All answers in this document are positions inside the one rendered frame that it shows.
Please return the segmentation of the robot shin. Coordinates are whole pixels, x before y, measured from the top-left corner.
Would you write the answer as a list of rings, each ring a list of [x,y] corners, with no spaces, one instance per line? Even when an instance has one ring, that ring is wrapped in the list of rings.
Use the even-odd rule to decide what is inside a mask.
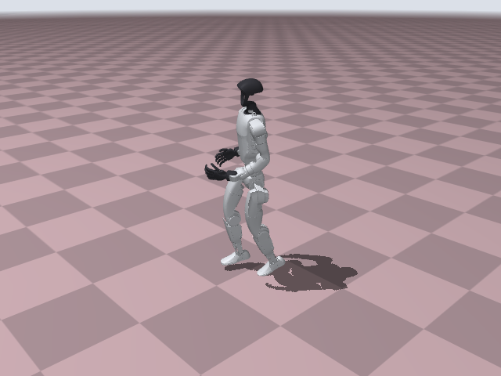
[[[265,255],[265,257],[269,260],[271,265],[277,263],[276,257],[275,257],[274,252],[273,252],[274,246],[272,243],[272,239],[269,236],[268,230],[260,231],[259,235],[258,235],[258,239],[256,239],[255,237],[253,237],[253,239],[254,239],[256,245],[258,246],[258,248],[260,249],[260,251],[262,252],[262,254]],[[273,261],[273,263],[272,263],[272,261]]]
[[[222,217],[223,218],[223,217]],[[223,219],[224,220],[224,219]],[[230,226],[227,222],[225,222],[225,228],[227,231],[227,234],[229,235],[229,239],[232,242],[233,247],[236,250],[237,256],[240,256],[243,254],[243,249],[242,249],[242,244],[241,244],[241,238],[242,238],[242,228],[241,225],[238,223],[236,226]],[[239,252],[239,254],[238,254]]]

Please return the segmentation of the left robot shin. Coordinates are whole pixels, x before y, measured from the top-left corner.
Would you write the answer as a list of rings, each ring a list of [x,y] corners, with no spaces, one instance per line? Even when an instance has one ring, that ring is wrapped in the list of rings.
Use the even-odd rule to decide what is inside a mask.
[[[272,239],[269,236],[268,230],[260,231],[259,235],[258,235],[258,239],[256,239],[255,237],[253,237],[253,239],[254,239],[256,245],[258,246],[258,248],[260,249],[260,251],[262,252],[262,254],[265,255],[265,257],[269,260],[271,265],[277,263],[276,257],[275,257],[274,252],[273,252],[274,246],[272,243]],[[273,261],[273,263],[272,263],[272,261]]]

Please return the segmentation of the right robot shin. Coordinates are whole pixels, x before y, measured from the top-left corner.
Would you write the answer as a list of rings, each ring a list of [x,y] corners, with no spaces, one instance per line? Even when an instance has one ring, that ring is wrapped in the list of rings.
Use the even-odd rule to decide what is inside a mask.
[[[222,217],[223,218],[223,217]],[[223,219],[224,220],[224,219]],[[225,222],[225,228],[227,231],[227,234],[229,235],[229,239],[232,242],[233,247],[236,250],[237,256],[240,256],[243,254],[243,249],[242,249],[242,244],[241,244],[241,238],[242,238],[242,228],[241,225],[238,223],[236,226],[230,226],[227,222]],[[238,254],[239,252],[239,254]]]

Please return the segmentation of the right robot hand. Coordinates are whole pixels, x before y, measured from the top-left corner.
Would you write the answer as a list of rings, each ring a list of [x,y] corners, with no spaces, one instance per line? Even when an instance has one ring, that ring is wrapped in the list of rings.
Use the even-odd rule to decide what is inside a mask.
[[[226,161],[228,161],[228,160],[231,160],[231,159],[232,159],[232,158],[234,158],[235,156],[239,157],[239,155],[238,155],[238,153],[237,153],[237,151],[238,151],[238,150],[239,150],[239,147],[235,147],[235,148],[234,148],[234,150],[233,150],[233,149],[231,149],[231,148],[230,148],[230,149],[227,149],[227,148],[223,149],[223,148],[222,148],[222,149],[220,149],[220,151],[219,151],[219,152],[221,152],[221,153],[218,153],[218,154],[216,154],[216,155],[215,155],[215,158],[216,158],[216,159],[215,159],[215,161],[216,161],[216,162],[218,161],[218,162],[217,162],[217,164],[221,161],[221,162],[220,162],[220,164],[219,164],[219,166],[221,167],[221,165],[222,165],[224,162],[226,162]],[[223,152],[222,152],[222,151],[223,151]],[[219,155],[220,155],[220,156],[219,156]],[[219,159],[219,158],[220,158],[220,159]],[[219,160],[218,160],[218,159],[219,159]],[[224,160],[224,159],[225,159],[225,160]]]

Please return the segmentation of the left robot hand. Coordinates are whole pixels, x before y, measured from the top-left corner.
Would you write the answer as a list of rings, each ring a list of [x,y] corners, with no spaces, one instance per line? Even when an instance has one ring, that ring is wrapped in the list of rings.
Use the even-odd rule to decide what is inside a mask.
[[[204,169],[204,171],[209,179],[218,180],[218,181],[226,179],[227,181],[230,181],[229,180],[230,175],[237,175],[237,171],[228,170],[227,172],[225,172],[223,170],[220,170],[216,166],[214,166],[214,164],[212,164],[212,163],[211,163],[211,166],[215,170],[210,169],[207,165],[205,165],[205,169]]]

